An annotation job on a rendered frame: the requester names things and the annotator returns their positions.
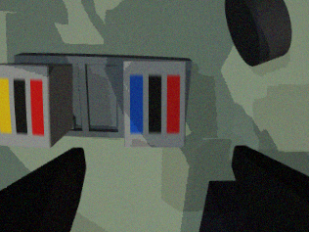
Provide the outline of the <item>black short cylinder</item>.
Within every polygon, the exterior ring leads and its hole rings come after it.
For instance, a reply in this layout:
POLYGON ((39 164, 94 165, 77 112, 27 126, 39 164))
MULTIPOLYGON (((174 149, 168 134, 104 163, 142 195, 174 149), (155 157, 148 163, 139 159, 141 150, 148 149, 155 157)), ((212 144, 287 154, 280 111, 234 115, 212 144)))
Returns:
POLYGON ((225 13, 231 39, 249 67, 289 51, 292 31, 285 0, 226 0, 225 13))

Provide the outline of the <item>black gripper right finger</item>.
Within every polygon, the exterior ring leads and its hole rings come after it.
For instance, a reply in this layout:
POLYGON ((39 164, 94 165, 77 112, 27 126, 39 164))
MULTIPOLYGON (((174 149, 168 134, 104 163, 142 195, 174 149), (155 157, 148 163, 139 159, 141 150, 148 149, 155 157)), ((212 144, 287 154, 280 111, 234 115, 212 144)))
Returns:
POLYGON ((254 232, 309 232, 309 175, 246 146, 231 166, 254 232))

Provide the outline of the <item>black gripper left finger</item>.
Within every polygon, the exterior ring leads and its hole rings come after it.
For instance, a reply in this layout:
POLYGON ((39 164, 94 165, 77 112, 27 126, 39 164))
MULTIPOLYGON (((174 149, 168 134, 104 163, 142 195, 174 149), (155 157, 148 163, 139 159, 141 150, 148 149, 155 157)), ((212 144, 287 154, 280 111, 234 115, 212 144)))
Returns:
POLYGON ((87 162, 70 148, 0 191, 0 232, 70 232, 87 162))

